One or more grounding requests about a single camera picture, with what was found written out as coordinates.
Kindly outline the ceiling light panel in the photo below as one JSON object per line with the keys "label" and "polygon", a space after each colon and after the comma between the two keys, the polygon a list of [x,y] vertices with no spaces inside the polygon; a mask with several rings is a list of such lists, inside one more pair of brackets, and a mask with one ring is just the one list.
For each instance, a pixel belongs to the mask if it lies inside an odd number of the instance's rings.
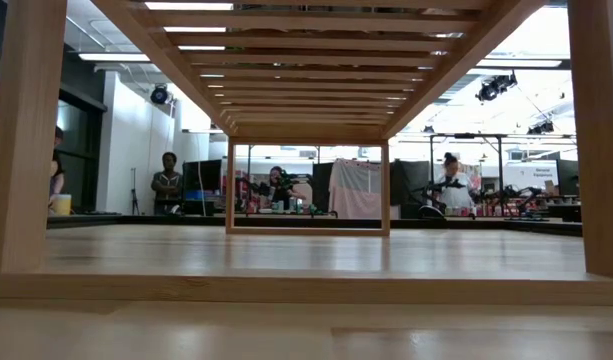
{"label": "ceiling light panel", "polygon": [[149,63],[147,55],[141,53],[79,53],[79,58],[88,62]]}
{"label": "ceiling light panel", "polygon": [[483,59],[477,63],[478,68],[555,68],[561,60],[539,59]]}

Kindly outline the white equipment sign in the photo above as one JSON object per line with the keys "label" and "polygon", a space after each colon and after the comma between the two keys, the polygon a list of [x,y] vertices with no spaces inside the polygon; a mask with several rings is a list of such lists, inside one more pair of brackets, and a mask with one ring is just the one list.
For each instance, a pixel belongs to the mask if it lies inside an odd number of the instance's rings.
{"label": "white equipment sign", "polygon": [[504,185],[512,185],[514,188],[526,187],[546,188],[546,182],[554,185],[559,184],[557,162],[531,161],[531,162],[508,162],[503,167]]}

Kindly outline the background robot rig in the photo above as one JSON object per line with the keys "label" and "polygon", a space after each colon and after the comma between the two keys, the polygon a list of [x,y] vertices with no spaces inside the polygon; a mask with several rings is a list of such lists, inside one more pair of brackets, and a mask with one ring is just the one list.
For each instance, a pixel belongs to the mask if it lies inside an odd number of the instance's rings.
{"label": "background robot rig", "polygon": [[288,214],[338,219],[339,215],[336,211],[318,208],[313,203],[312,181],[313,178],[309,174],[288,174],[285,170],[281,172],[280,184],[304,196],[304,198],[291,198]]}
{"label": "background robot rig", "polygon": [[541,188],[508,185],[497,192],[481,192],[475,203],[482,207],[484,216],[505,221],[545,222],[543,202],[547,198],[547,193]]}
{"label": "background robot rig", "polygon": [[258,213],[263,198],[270,193],[268,184],[261,182],[251,183],[246,177],[237,177],[235,179],[235,206],[236,211],[246,215]]}

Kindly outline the black table edge rail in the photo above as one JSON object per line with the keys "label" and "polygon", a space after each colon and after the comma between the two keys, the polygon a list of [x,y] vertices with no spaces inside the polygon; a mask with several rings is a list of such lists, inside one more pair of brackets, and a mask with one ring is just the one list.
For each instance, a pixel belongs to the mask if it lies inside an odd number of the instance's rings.
{"label": "black table edge rail", "polygon": [[[129,215],[71,215],[50,216],[48,229],[77,228],[105,225],[170,225],[170,226],[216,226],[224,227],[224,217],[196,216],[129,216]],[[344,230],[377,230],[380,220],[347,220],[309,216],[290,218],[271,216],[236,218],[235,225],[244,228],[321,228]],[[582,236],[580,223],[517,221],[499,219],[454,218],[449,220],[392,220],[391,229],[433,230],[508,230],[561,236]]]}

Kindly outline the thin black tripod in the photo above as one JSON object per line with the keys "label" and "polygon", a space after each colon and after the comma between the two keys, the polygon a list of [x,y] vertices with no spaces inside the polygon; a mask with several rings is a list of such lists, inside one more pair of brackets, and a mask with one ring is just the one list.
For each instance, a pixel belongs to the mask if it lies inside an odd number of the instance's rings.
{"label": "thin black tripod", "polygon": [[131,168],[130,169],[131,172],[131,214],[133,216],[139,215],[140,214],[140,210],[139,210],[139,201],[138,201],[138,197],[137,197],[137,191],[136,191],[136,169],[135,168]]}

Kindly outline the black gantry frame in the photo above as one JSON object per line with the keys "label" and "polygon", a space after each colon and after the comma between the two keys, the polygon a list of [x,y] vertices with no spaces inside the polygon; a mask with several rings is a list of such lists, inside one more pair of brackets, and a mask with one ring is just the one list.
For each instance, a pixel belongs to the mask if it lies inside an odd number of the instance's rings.
{"label": "black gantry frame", "polygon": [[435,164],[439,161],[440,151],[437,147],[448,147],[452,143],[459,146],[466,145],[487,145],[491,148],[496,155],[489,155],[482,152],[482,155],[478,157],[477,162],[479,165],[480,176],[480,192],[485,190],[483,180],[485,178],[491,178],[489,173],[484,174],[484,167],[488,166],[491,169],[496,169],[497,174],[494,177],[496,180],[495,190],[501,193],[504,189],[504,173],[503,173],[503,140],[507,138],[506,134],[481,134],[481,133],[437,133],[429,136],[430,145],[430,179],[434,181],[435,177]]}

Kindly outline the person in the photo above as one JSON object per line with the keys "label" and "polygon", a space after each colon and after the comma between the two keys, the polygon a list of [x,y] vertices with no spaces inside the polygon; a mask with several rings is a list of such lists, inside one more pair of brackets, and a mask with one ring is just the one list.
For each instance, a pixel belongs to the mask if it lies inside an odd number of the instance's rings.
{"label": "person", "polygon": [[439,190],[437,199],[447,208],[472,208],[473,185],[470,178],[460,170],[459,160],[450,152],[444,155],[443,169],[444,174],[437,182],[446,186]]}
{"label": "person", "polygon": [[64,178],[64,170],[62,166],[62,162],[57,151],[57,147],[63,141],[63,130],[59,127],[55,127],[55,137],[54,137],[54,145],[53,145],[53,157],[51,160],[51,176],[50,176],[50,187],[49,187],[49,201],[48,207],[51,208],[57,196],[61,193],[62,188],[64,186],[65,178]]}
{"label": "person", "polygon": [[170,213],[179,204],[183,175],[175,170],[177,156],[173,152],[162,155],[163,169],[153,175],[151,189],[155,192],[154,214]]}
{"label": "person", "polygon": [[293,183],[288,174],[280,167],[274,166],[269,173],[270,202],[288,201],[290,198],[305,200],[306,196],[293,189]]}

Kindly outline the pink cloth cover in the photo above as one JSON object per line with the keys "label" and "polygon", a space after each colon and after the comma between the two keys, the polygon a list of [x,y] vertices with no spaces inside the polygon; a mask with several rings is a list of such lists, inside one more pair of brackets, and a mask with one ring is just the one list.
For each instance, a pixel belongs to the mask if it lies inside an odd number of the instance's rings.
{"label": "pink cloth cover", "polygon": [[382,166],[337,159],[329,179],[329,210],[339,219],[381,219]]}

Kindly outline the wooden slatted shelf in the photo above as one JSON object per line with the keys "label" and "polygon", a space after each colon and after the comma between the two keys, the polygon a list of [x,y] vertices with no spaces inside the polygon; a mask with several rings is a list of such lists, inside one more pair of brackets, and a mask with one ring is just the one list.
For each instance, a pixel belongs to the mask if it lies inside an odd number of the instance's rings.
{"label": "wooden slatted shelf", "polygon": [[[316,145],[385,146],[407,119],[484,58],[547,0],[248,0],[273,11],[153,10],[153,0],[92,0],[234,143],[292,140]],[[58,97],[67,0],[10,0],[0,74],[0,298],[344,304],[613,306],[613,225],[586,223],[587,281],[377,279],[41,274],[51,130]],[[415,48],[409,65],[426,82],[383,123],[346,122],[320,130],[271,129],[225,116],[179,49],[171,27],[321,30],[358,34],[449,33],[446,55]]]}

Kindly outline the black cloth partition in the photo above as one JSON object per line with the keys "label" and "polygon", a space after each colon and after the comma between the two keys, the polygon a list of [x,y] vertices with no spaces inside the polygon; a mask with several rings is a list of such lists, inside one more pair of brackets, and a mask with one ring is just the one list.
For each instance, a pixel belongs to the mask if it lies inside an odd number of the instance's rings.
{"label": "black cloth partition", "polygon": [[422,200],[422,190],[430,182],[426,161],[395,160],[390,164],[390,204],[409,204]]}

